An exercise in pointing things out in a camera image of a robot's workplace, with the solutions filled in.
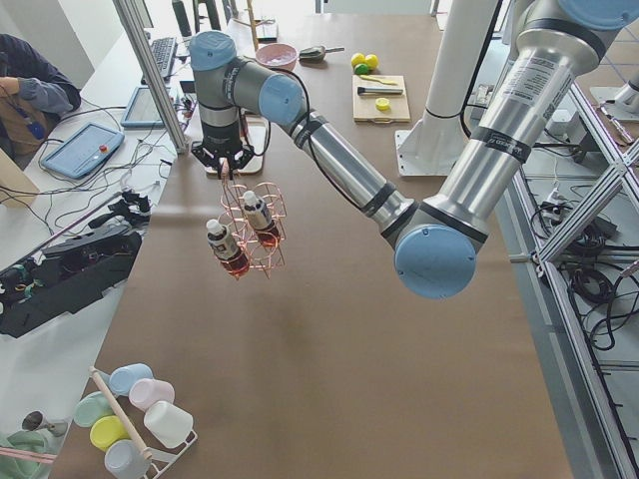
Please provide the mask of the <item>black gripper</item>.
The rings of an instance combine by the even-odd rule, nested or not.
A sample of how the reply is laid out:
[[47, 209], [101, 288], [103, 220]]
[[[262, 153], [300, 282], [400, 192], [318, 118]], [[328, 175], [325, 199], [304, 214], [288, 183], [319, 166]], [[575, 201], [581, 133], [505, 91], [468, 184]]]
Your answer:
[[221, 127], [202, 124], [203, 138], [192, 144], [191, 153], [205, 167], [217, 170], [226, 159], [231, 171], [245, 167], [255, 156], [255, 149], [241, 139], [241, 126], [233, 122]]

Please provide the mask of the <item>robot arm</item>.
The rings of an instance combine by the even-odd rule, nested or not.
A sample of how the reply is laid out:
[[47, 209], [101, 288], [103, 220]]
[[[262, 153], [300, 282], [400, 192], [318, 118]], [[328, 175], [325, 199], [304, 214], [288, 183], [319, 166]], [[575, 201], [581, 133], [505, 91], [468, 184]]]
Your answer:
[[213, 163], [239, 148], [239, 109], [279, 125], [378, 224], [402, 283], [424, 297], [450, 297], [471, 281], [487, 218], [554, 109], [637, 17], [634, 1], [533, 3], [516, 37], [516, 61], [439, 192], [421, 202], [405, 198], [313, 111], [298, 81], [240, 57], [229, 35], [201, 32], [189, 51], [204, 160]]

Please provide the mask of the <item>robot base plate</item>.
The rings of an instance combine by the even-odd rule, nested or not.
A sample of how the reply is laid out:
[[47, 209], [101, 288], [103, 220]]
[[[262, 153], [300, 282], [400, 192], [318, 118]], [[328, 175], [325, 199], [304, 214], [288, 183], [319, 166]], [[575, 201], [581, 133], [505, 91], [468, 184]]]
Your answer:
[[401, 177], [448, 176], [455, 157], [431, 157], [431, 144], [420, 146], [420, 133], [397, 130], [394, 133], [398, 174]]

